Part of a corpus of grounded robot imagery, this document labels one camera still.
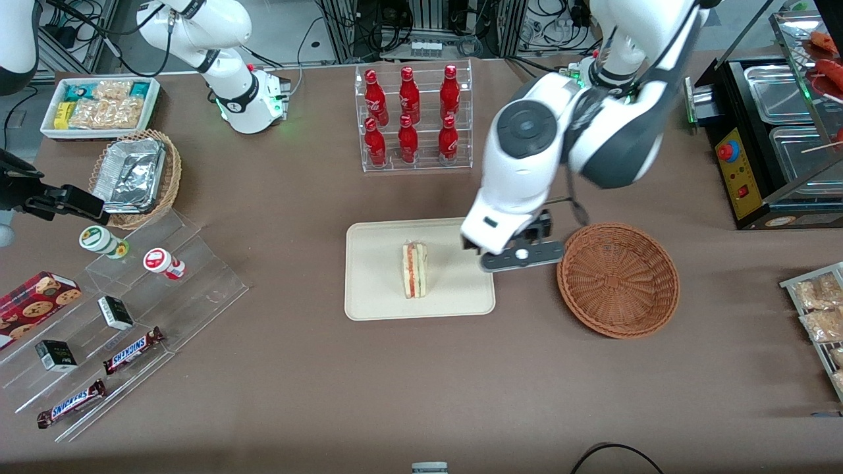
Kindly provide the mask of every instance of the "cookie box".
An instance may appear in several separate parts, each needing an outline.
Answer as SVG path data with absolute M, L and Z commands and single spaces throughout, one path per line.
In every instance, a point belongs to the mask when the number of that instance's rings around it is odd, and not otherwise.
M 73 280 L 40 272 L 0 297 L 0 350 L 80 296 Z
M 59 105 L 65 100 L 67 88 L 79 86 L 81 84 L 96 83 L 100 80 L 115 80 L 115 81 L 132 81 L 134 83 L 149 83 L 146 97 L 143 101 L 143 108 L 141 109 L 141 118 L 137 121 L 135 128 L 113 128 L 113 129 L 98 129 L 98 130 L 76 130 L 76 129 L 58 129 L 54 125 L 56 113 L 59 111 Z M 53 93 L 50 106 L 47 107 L 47 112 L 44 114 L 44 121 L 41 123 L 41 133 L 45 137 L 53 140 L 105 140 L 110 138 L 122 137 L 132 132 L 140 132 L 146 130 L 149 121 L 152 119 L 153 110 L 155 109 L 155 101 L 158 99 L 158 92 L 161 89 L 160 84 L 154 78 L 139 78 L 136 76 L 94 76 L 86 78 L 68 78 L 62 79 L 56 84 L 56 92 Z

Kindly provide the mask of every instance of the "red box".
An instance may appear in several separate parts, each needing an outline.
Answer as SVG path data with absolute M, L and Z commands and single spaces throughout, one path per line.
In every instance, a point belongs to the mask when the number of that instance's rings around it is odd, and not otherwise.
M 0 350 L 80 296 L 73 280 L 40 272 L 0 297 Z

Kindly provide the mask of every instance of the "white tray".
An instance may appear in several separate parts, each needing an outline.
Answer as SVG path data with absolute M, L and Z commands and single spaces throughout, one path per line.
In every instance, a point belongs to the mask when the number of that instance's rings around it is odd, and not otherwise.
M 392 320 L 485 315 L 495 309 L 491 273 L 480 257 L 463 250 L 462 218 L 354 224 L 346 233 L 346 315 L 352 320 Z M 401 248 L 427 244 L 427 296 L 407 299 Z
M 132 81 L 135 83 L 149 83 L 149 90 L 147 96 L 143 99 L 143 109 L 141 109 L 141 117 L 137 121 L 135 128 L 111 128 L 108 130 L 79 130 L 67 129 L 57 130 L 53 127 L 53 120 L 56 118 L 56 110 L 58 105 L 64 100 L 67 88 L 72 85 L 97 83 L 100 80 L 115 80 L 115 81 Z M 128 135 L 132 132 L 140 132 L 146 130 L 149 125 L 149 120 L 153 116 L 155 108 L 155 101 L 158 98 L 160 85 L 154 78 L 140 78 L 138 76 L 94 76 L 90 78 L 73 78 L 62 79 L 56 84 L 56 92 L 53 93 L 50 100 L 50 106 L 47 107 L 47 112 L 44 114 L 44 121 L 41 122 L 41 133 L 45 137 L 53 140 L 99 140 L 103 138 L 117 138 L 123 135 Z

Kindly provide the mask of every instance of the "snickers bar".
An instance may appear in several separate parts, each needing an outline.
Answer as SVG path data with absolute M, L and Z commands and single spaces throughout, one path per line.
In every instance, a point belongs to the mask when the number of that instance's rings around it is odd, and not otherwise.
M 103 362 L 105 366 L 105 373 L 108 375 L 114 374 L 120 367 L 129 364 L 137 356 L 146 352 L 156 342 L 164 339 L 164 334 L 155 326 L 150 332 L 147 332 L 140 339 L 135 341 L 131 346 L 123 349 L 113 358 Z
M 56 405 L 52 410 L 45 410 L 39 413 L 38 428 L 47 428 L 73 410 L 78 410 L 82 405 L 88 403 L 89 401 L 92 401 L 95 398 L 105 397 L 105 395 L 105 384 L 103 384 L 102 380 L 97 380 L 93 385 L 83 391 L 80 391 L 78 394 L 71 396 L 62 402 L 62 404 Z

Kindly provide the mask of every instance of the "bottle cap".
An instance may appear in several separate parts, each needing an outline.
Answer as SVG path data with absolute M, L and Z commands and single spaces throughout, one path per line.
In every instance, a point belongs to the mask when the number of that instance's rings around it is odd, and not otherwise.
M 173 256 L 164 249 L 152 249 L 143 257 L 143 266 L 152 273 L 161 273 L 173 263 Z

